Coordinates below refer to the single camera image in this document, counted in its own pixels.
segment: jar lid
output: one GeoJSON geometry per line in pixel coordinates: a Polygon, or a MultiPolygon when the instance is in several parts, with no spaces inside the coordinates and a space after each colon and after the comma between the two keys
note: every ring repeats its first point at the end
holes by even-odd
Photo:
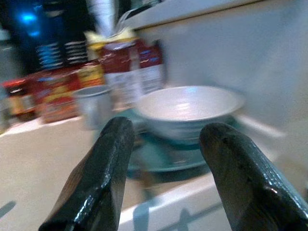
{"type": "Polygon", "coordinates": [[[12,79],[8,80],[2,83],[2,86],[5,88],[12,88],[12,87],[18,87],[26,82],[26,79],[19,78],[19,79],[12,79]]]}

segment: blue light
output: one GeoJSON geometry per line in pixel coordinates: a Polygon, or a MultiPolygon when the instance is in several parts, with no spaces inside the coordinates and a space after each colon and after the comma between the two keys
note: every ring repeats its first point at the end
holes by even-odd
{"type": "Polygon", "coordinates": [[[35,37],[35,36],[38,36],[39,34],[40,34],[39,31],[33,31],[33,32],[29,33],[29,36],[35,37]]]}
{"type": "Polygon", "coordinates": [[[21,16],[23,23],[28,24],[30,22],[36,21],[37,17],[33,14],[24,14],[21,16]]]}

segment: kitchen counter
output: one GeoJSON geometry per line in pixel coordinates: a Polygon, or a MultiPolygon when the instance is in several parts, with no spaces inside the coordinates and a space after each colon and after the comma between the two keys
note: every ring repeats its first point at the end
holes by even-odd
{"type": "MultiPolygon", "coordinates": [[[[258,124],[247,117],[238,116],[237,119],[244,126],[243,131],[253,138],[263,153],[280,167],[303,194],[301,189],[307,169],[303,166],[306,162],[301,160],[307,153],[307,144],[304,141],[307,137],[308,118],[290,123],[287,133],[258,124]],[[285,153],[292,150],[293,156],[285,153]]],[[[1,230],[38,229],[51,211],[68,175],[92,146],[95,135],[94,131],[83,129],[80,118],[49,125],[40,125],[38,120],[22,126],[14,127],[0,136],[1,230]],[[1,208],[9,202],[10,205],[15,205],[4,214],[1,208]]],[[[159,183],[154,190],[159,204],[150,209],[153,214],[148,230],[176,224],[182,216],[183,208],[189,209],[190,214],[203,214],[202,211],[212,207],[217,208],[216,212],[206,215],[208,218],[203,222],[209,222],[213,218],[214,225],[217,223],[215,219],[223,218],[223,222],[218,223],[222,225],[221,230],[226,230],[228,222],[211,173],[189,180],[159,183]]],[[[134,230],[134,212],[149,205],[148,202],[143,203],[144,201],[140,182],[127,178],[119,230],[134,230]]],[[[216,230],[215,228],[217,227],[214,225],[210,230],[216,230]]]]}
{"type": "MultiPolygon", "coordinates": [[[[0,137],[0,208],[16,205],[3,216],[1,230],[35,231],[51,211],[72,169],[93,144],[94,132],[80,118],[49,125],[31,121],[0,137]]],[[[160,183],[157,194],[195,179],[160,183]]],[[[144,201],[137,180],[127,178],[122,210],[144,201]]]]}

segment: jar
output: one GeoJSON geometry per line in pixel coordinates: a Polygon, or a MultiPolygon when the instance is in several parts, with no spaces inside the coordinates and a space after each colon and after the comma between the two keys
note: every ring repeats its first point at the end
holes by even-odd
{"type": "Polygon", "coordinates": [[[32,95],[27,92],[26,80],[14,79],[6,81],[3,86],[8,94],[11,115],[22,122],[35,119],[35,104],[32,95]]]}
{"type": "Polygon", "coordinates": [[[6,107],[5,101],[0,100],[0,135],[4,133],[9,126],[8,108],[6,107]]]}

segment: red food box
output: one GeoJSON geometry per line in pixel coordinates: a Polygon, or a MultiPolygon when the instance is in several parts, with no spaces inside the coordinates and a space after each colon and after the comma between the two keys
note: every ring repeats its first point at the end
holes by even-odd
{"type": "Polygon", "coordinates": [[[104,84],[103,69],[98,61],[91,61],[56,70],[44,70],[27,76],[29,91],[45,123],[78,116],[73,92],[104,84]]]}

